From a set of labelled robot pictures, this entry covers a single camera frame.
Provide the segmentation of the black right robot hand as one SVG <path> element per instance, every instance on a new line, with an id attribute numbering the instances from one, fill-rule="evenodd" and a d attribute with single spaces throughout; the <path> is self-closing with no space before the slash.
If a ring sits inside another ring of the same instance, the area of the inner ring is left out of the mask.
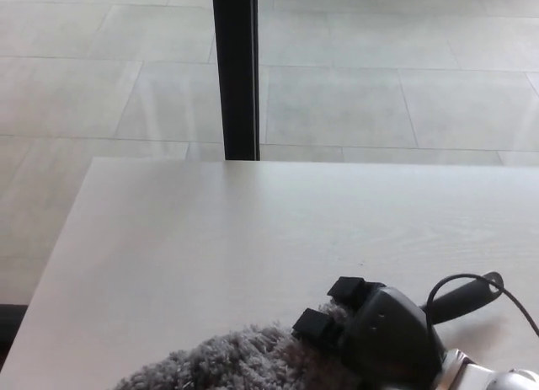
<path id="1" fill-rule="evenodd" d="M 425 312 L 402 292 L 380 282 L 341 276 L 328 291 L 350 311 L 342 323 L 306 309 L 292 329 L 337 357 L 361 381 L 376 387 L 431 389 L 441 371 L 445 348 L 429 335 Z"/>

